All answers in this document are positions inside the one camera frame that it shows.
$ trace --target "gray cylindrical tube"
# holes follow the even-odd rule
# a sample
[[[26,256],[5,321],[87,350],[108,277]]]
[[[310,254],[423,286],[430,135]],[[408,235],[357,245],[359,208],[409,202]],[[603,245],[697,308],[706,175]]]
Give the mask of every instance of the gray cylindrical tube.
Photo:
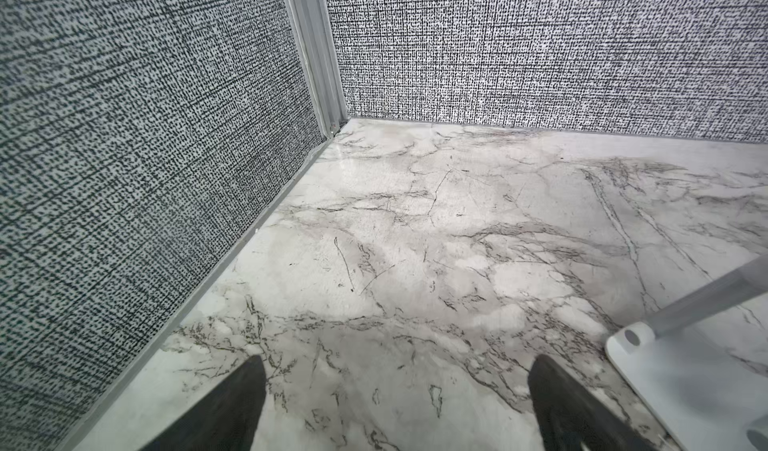
[[[643,321],[656,337],[662,337],[766,292],[768,254],[718,277]]]

